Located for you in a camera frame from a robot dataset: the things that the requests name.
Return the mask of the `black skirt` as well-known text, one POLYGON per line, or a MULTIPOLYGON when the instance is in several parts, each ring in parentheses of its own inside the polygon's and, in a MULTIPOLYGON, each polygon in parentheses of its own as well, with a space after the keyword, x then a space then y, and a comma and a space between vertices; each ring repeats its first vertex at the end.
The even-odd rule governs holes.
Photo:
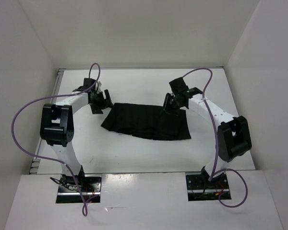
POLYGON ((174 141, 191 139, 186 112, 168 114, 162 106, 115 103, 101 126, 137 138, 174 141))

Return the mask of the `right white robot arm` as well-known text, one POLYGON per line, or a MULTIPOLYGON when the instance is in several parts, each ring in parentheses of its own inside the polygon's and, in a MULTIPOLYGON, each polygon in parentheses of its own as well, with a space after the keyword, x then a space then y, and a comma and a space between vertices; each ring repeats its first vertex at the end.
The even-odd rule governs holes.
POLYGON ((170 83, 172 93, 167 93, 163 109, 178 115, 185 107, 211 122, 216 140, 214 159, 201 169, 201 183, 212 188, 222 173, 228 170, 229 163, 252 148, 247 119, 225 112, 205 97, 198 88, 189 88, 182 77, 170 83))

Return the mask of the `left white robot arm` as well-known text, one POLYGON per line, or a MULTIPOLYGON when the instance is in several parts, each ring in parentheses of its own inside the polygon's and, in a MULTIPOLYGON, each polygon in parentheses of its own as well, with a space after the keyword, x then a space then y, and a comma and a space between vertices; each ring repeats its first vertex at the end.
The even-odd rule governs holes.
POLYGON ((40 136, 63 162, 60 183, 74 191, 82 191, 87 179, 82 165, 77 160, 72 139, 75 134, 73 115, 82 107, 90 105, 93 114, 102 114, 106 108, 112 108, 108 90, 101 90, 101 82, 85 78, 82 86, 73 91, 67 98, 47 103, 42 108, 40 136))

